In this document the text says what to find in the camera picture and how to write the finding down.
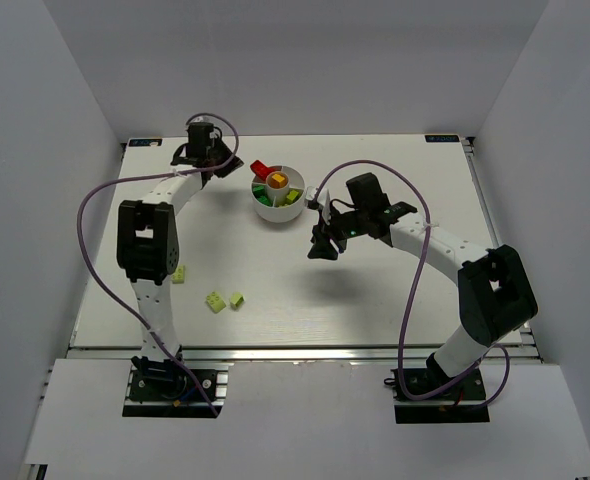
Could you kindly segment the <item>red lego brick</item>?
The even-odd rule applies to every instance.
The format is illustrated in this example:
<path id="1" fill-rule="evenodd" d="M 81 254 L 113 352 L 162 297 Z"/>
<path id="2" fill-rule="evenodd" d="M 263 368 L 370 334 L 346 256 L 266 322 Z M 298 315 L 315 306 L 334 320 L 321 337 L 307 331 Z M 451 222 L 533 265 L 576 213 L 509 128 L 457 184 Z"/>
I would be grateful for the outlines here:
<path id="1" fill-rule="evenodd" d="M 266 178 L 274 172 L 271 167 L 266 166 L 260 160 L 255 160 L 251 163 L 250 169 L 253 174 L 258 177 L 261 181 L 265 181 Z"/>

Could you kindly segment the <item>green long lego brick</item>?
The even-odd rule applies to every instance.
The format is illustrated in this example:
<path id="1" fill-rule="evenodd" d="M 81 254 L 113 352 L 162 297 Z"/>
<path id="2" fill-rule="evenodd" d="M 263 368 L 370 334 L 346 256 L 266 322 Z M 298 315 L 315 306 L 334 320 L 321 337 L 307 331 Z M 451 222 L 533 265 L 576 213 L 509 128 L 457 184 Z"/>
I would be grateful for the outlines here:
<path id="1" fill-rule="evenodd" d="M 253 185 L 252 194 L 254 198 L 261 204 L 272 207 L 273 201 L 269 198 L 266 191 L 266 186 L 263 184 Z"/>

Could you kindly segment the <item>orange lego brick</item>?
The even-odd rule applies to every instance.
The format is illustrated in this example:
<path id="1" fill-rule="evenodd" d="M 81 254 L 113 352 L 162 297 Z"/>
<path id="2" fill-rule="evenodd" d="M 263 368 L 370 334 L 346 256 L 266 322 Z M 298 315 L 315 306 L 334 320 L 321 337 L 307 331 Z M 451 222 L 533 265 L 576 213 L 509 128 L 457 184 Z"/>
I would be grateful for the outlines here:
<path id="1" fill-rule="evenodd" d="M 275 190 L 286 188 L 288 184 L 289 178 L 281 172 L 273 172 L 267 178 L 267 185 Z"/>

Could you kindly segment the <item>light green sloped lego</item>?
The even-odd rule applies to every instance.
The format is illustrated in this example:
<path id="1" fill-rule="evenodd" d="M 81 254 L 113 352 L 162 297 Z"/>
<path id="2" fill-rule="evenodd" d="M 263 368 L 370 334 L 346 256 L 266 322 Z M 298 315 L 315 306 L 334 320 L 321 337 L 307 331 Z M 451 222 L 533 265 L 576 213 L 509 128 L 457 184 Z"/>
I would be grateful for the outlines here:
<path id="1" fill-rule="evenodd" d="M 245 298 L 240 292 L 234 292 L 229 299 L 229 305 L 232 309 L 238 310 L 243 305 L 244 301 Z"/>

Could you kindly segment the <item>light green lego brick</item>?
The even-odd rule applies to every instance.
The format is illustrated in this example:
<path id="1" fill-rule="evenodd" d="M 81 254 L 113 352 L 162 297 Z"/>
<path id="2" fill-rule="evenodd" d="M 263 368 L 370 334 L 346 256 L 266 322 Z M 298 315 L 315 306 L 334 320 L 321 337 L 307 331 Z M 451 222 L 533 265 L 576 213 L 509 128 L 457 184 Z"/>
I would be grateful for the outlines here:
<path id="1" fill-rule="evenodd" d="M 205 303 L 214 314 L 218 314 L 226 308 L 224 298 L 217 291 L 210 292 L 205 298 Z"/>

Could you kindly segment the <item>pale green lego brick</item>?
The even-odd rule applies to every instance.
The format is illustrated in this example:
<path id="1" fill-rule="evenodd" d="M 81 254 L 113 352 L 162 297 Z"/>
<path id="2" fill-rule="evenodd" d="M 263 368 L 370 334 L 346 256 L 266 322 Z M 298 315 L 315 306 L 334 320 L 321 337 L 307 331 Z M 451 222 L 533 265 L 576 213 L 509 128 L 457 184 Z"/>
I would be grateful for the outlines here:
<path id="1" fill-rule="evenodd" d="M 171 275 L 171 282 L 173 284 L 183 284 L 185 282 L 185 266 L 178 265 L 176 270 Z"/>

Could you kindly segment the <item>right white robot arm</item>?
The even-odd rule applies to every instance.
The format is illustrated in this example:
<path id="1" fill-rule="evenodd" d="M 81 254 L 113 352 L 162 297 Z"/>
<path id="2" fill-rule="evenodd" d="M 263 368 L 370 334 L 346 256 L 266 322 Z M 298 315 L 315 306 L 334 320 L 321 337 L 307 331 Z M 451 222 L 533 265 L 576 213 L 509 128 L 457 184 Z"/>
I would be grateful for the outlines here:
<path id="1" fill-rule="evenodd" d="M 391 203 L 372 173 L 346 187 L 351 202 L 345 212 L 333 206 L 327 189 L 306 189 L 307 208 L 319 214 L 309 258 L 334 261 L 349 240 L 369 236 L 415 256 L 420 267 L 432 267 L 457 288 L 460 325 L 426 361 L 430 390 L 442 392 L 464 378 L 499 340 L 537 314 L 514 248 L 478 246 L 430 223 L 408 203 Z"/>

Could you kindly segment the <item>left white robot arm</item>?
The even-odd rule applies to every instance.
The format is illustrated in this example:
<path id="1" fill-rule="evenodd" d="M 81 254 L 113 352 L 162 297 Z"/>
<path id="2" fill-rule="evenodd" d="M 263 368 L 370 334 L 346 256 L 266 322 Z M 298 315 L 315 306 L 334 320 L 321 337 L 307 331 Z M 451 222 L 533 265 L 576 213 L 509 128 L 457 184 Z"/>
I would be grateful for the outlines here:
<path id="1" fill-rule="evenodd" d="M 187 142 L 175 151 L 171 165 L 197 171 L 172 173 L 142 198 L 124 200 L 118 208 L 117 263 L 143 319 L 138 368 L 148 362 L 162 368 L 180 358 L 170 295 L 171 276 L 180 260 L 177 214 L 212 177 L 224 178 L 243 162 L 223 142 L 219 127 L 193 121 L 187 125 Z"/>

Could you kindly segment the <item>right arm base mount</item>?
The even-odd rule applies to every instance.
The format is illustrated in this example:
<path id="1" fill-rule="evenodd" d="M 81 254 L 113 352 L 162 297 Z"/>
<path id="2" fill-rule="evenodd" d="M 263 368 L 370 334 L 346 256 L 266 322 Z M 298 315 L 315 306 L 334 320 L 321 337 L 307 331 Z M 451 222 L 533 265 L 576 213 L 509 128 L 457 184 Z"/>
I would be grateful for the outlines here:
<path id="1" fill-rule="evenodd" d="M 393 394 L 395 422 L 398 425 L 438 425 L 489 423 L 486 390 L 476 370 L 464 380 L 425 400 L 412 400 L 399 386 L 399 373 L 393 369 L 383 384 Z"/>

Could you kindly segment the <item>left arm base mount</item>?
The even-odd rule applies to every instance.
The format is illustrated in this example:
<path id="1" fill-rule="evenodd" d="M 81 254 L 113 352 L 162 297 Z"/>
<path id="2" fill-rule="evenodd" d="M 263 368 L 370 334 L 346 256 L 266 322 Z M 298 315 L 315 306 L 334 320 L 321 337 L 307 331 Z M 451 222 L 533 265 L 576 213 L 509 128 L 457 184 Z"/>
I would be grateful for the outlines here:
<path id="1" fill-rule="evenodd" d="M 193 377 L 171 360 L 131 358 L 122 416 L 125 418 L 216 418 L 223 407 L 220 371 L 194 369 Z"/>

